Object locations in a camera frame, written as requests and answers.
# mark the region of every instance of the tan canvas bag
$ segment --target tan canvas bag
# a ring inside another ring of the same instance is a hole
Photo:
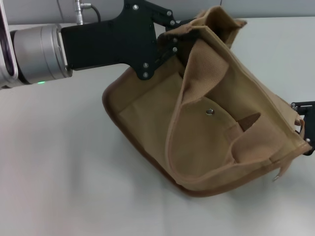
[[[153,78],[141,81],[130,68],[103,94],[108,115],[130,142],[192,196],[229,191],[276,168],[280,177],[311,149],[303,120],[230,51],[243,25],[212,8],[159,39],[200,32]]]

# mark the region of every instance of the white table surface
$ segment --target white table surface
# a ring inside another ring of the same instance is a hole
[[[315,18],[248,19],[232,50],[273,92],[315,100]],[[313,236],[314,156],[190,198],[127,141],[101,97],[126,65],[0,91],[1,236]]]

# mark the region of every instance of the cable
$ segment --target cable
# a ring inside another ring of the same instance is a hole
[[[95,13],[97,14],[97,20],[100,23],[100,13],[98,11],[98,9],[96,8],[96,6],[94,6],[93,4],[91,4],[91,8],[95,11]]]

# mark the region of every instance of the black metal bracket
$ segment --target black metal bracket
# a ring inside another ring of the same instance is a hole
[[[305,121],[305,137],[313,148],[304,155],[310,156],[315,151],[315,101],[314,102],[293,102],[291,107],[299,115],[304,116]]]
[[[125,0],[121,14],[109,21],[62,28],[68,67],[82,70],[124,63],[141,80],[177,53],[178,39],[158,50],[154,23],[174,29],[173,12],[145,0]]]

